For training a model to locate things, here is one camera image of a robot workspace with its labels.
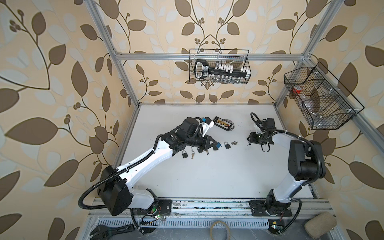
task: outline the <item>black wire mesh basket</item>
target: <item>black wire mesh basket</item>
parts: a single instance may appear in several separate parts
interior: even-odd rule
[[[337,80],[328,82],[325,74]],[[364,109],[361,102],[321,62],[284,74],[284,84],[313,130],[336,130]]]
[[[249,50],[190,49],[191,82],[247,84],[251,77]]]

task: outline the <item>beige cylinder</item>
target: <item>beige cylinder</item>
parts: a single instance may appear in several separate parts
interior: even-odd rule
[[[336,218],[329,212],[323,212],[309,220],[304,228],[308,235],[313,238],[318,238],[327,233],[337,225]]]

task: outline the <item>floral wallpaper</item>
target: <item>floral wallpaper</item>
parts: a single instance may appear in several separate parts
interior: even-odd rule
[[[292,61],[250,61],[248,84],[220,84],[189,79],[188,63],[128,60],[124,67],[143,103],[273,103],[283,88],[283,75]]]
[[[73,240],[130,96],[78,0],[0,0],[0,62],[0,239]]]
[[[96,0],[117,51],[301,53],[327,0]]]
[[[312,57],[332,71],[365,106],[363,114],[384,133],[384,3],[345,0]],[[347,93],[338,82],[340,89]],[[280,113],[289,131],[321,143],[327,174],[315,183],[330,200],[351,240],[384,239],[384,157],[352,121],[335,131],[310,130],[287,96]]]

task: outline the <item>black tool holder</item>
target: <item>black tool holder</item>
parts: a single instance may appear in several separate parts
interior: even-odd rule
[[[189,50],[190,81],[247,84],[252,74],[249,50],[221,49],[221,53],[216,50]]]
[[[325,74],[337,81],[337,87],[328,82]],[[284,84],[313,130],[339,129],[364,109],[321,62],[314,68],[302,67],[284,74]]]

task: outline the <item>wire basket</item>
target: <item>wire basket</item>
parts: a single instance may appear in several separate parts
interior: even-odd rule
[[[249,50],[190,49],[189,81],[247,84],[251,77]]]
[[[337,80],[337,87],[328,82],[325,73]],[[284,84],[313,130],[339,129],[364,109],[361,102],[321,62],[314,68],[302,67],[284,74]]]

